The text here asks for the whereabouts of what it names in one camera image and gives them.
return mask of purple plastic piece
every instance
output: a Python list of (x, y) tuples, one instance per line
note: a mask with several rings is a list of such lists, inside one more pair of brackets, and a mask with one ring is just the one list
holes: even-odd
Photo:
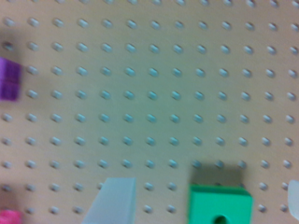
[(0, 101), (17, 101), (21, 90), (21, 65), (0, 58)]

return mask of pegboard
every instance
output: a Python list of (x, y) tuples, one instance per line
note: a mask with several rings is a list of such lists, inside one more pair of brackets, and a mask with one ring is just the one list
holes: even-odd
[(191, 183), (244, 186), (252, 223), (295, 223), (297, 1), (10, 0), (0, 204), (80, 223), (107, 177), (136, 177), (136, 224), (187, 222)]

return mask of hole in green block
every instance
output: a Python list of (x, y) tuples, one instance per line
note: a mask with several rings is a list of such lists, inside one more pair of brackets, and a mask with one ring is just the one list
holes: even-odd
[(224, 216), (216, 217), (213, 224), (229, 224), (228, 219)]

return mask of light blue plastic piece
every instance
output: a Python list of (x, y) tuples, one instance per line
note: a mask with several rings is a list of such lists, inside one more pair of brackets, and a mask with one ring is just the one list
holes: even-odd
[(134, 224), (135, 178), (108, 178), (81, 224)]

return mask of green plastic cube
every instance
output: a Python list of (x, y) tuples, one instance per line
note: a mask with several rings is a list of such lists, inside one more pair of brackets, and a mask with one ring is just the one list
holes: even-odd
[(189, 224), (250, 224), (252, 206), (245, 189), (191, 185)]

